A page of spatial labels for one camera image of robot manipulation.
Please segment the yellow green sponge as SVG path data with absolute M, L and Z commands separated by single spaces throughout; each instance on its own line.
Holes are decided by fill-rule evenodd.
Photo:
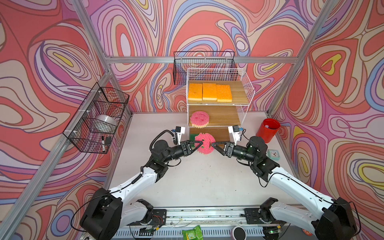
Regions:
M 189 140 L 194 141 L 196 136 L 197 136 L 196 134 L 190 134 Z

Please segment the pink smiley sponge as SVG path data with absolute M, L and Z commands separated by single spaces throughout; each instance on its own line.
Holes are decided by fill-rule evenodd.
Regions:
M 198 148 L 198 152 L 204 155 L 211 154 L 215 149 L 212 143 L 216 142 L 215 138 L 209 133 L 200 133 L 195 136 L 195 141 L 201 141 L 203 144 Z
M 209 124 L 210 116 L 204 111 L 196 111 L 190 116 L 190 122 L 194 128 L 205 128 Z

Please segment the orange yellow sponge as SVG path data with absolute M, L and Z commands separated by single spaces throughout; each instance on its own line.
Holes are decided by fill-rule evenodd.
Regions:
M 231 103 L 232 91 L 230 85 L 217 85 L 217 102 Z
M 203 83 L 203 101 L 217 101 L 217 84 Z
M 188 100 L 189 101 L 203 100 L 203 84 L 197 84 L 197 83 L 189 84 Z

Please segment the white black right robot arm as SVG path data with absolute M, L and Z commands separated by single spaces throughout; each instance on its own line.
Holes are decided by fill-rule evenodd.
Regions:
M 303 210 L 269 198 L 260 206 L 261 221 L 293 224 L 319 240 L 350 240 L 359 232 L 349 202 L 322 194 L 289 174 L 267 156 L 268 146 L 261 137 L 251 137 L 245 147 L 233 142 L 211 146 L 223 156 L 247 161 L 260 181 L 279 188 L 305 207 Z

